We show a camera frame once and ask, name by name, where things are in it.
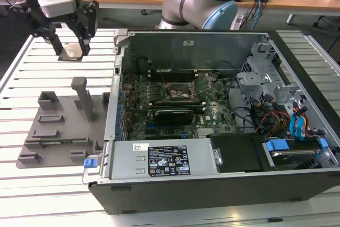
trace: red wire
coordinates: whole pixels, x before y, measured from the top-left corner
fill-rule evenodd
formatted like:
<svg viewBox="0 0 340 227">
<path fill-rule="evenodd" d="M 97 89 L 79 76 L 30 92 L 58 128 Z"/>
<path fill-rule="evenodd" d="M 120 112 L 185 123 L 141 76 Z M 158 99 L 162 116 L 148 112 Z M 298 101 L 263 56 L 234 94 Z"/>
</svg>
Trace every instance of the red wire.
<svg viewBox="0 0 340 227">
<path fill-rule="evenodd" d="M 260 124 L 262 125 L 262 123 L 264 122 L 264 120 L 268 117 L 269 114 L 276 114 L 276 113 L 279 113 L 281 115 L 284 115 L 285 117 L 287 117 L 289 120 L 291 119 L 289 115 L 287 115 L 286 113 L 283 113 L 283 112 L 280 112 L 280 111 L 272 111 L 272 112 L 269 112 L 267 113 L 261 120 Z"/>
</svg>

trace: white tabletop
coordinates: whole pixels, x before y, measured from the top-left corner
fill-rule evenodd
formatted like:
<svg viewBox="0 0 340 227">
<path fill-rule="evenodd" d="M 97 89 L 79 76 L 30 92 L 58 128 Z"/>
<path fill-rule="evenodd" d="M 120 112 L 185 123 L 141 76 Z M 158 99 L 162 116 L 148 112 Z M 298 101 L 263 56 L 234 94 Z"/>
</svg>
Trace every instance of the white tabletop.
<svg viewBox="0 0 340 227">
<path fill-rule="evenodd" d="M 1 227 L 239 226 L 241 223 L 242 226 L 327 226 L 340 222 L 340 187 L 297 203 L 108 215 L 82 184 L 82 166 L 16 168 L 42 90 L 54 90 L 58 96 L 75 95 L 70 88 L 72 78 L 85 76 L 92 95 L 110 91 L 115 58 L 113 33 L 113 29 L 98 30 L 91 41 L 89 56 L 74 63 L 58 62 L 51 45 L 41 38 L 30 37 L 0 82 Z M 62 43 L 77 42 L 66 29 L 58 34 Z M 267 218 L 271 217 L 282 218 L 283 222 L 268 224 Z"/>
</svg>

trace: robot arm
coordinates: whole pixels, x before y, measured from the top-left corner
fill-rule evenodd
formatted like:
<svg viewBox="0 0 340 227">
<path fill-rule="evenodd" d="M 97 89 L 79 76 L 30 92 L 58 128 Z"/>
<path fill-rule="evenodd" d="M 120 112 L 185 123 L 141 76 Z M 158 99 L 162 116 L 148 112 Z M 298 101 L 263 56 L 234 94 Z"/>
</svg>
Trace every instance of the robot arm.
<svg viewBox="0 0 340 227">
<path fill-rule="evenodd" d="M 163 0 L 159 29 L 229 29 L 236 14 L 233 0 Z"/>
<path fill-rule="evenodd" d="M 43 37 L 47 43 L 52 44 L 59 56 L 62 55 L 63 46 L 55 33 L 55 24 L 65 22 L 77 36 L 81 54 L 72 58 L 64 54 L 62 60 L 75 60 L 88 55 L 90 51 L 90 39 L 97 30 L 98 7 L 96 1 L 25 0 L 15 3 L 11 9 L 26 20 L 34 37 Z"/>
</svg>

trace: warning label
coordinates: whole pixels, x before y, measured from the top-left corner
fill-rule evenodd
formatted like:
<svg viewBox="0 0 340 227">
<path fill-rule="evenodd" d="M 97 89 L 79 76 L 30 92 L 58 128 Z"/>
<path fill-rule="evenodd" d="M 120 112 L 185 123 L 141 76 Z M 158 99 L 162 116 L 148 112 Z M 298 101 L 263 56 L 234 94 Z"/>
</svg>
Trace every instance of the warning label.
<svg viewBox="0 0 340 227">
<path fill-rule="evenodd" d="M 159 146 L 148 148 L 149 175 L 190 175 L 186 146 Z"/>
</svg>

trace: blue drive latch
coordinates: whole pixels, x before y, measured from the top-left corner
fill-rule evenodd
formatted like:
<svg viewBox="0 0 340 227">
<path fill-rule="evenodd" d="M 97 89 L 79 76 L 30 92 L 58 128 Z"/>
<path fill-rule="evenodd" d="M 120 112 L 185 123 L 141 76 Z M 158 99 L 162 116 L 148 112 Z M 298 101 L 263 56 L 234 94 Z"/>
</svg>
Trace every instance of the blue drive latch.
<svg viewBox="0 0 340 227">
<path fill-rule="evenodd" d="M 289 145 L 285 139 L 270 139 L 268 142 L 266 142 L 266 145 L 270 152 L 289 150 Z"/>
<path fill-rule="evenodd" d="M 97 159 L 85 159 L 84 160 L 84 168 L 91 169 L 97 167 Z"/>
</svg>

